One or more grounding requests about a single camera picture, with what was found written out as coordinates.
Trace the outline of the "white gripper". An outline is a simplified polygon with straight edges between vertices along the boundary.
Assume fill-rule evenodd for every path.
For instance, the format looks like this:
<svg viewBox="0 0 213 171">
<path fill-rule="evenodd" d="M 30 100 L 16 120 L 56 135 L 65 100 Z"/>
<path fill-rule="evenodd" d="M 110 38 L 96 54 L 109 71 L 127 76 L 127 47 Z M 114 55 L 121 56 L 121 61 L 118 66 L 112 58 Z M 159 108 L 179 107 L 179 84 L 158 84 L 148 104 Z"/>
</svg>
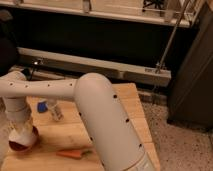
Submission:
<svg viewBox="0 0 213 171">
<path fill-rule="evenodd" d="M 33 130 L 33 121 L 31 117 L 31 108 L 25 97 L 3 98 L 6 117 L 9 120 L 10 127 L 21 134 L 23 131 L 31 133 Z"/>
</svg>

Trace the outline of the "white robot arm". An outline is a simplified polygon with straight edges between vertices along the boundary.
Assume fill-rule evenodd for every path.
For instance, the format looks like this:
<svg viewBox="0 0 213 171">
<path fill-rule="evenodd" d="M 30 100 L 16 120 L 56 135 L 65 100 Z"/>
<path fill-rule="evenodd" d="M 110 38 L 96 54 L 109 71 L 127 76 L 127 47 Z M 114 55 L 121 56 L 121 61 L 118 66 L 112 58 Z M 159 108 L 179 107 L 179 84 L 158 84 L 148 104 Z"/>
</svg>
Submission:
<svg viewBox="0 0 213 171">
<path fill-rule="evenodd" d="M 28 96 L 73 101 L 105 171 L 156 171 L 111 82 L 98 73 L 78 79 L 28 81 L 20 72 L 0 77 L 0 99 L 13 125 L 9 142 L 37 140 Z"/>
</svg>

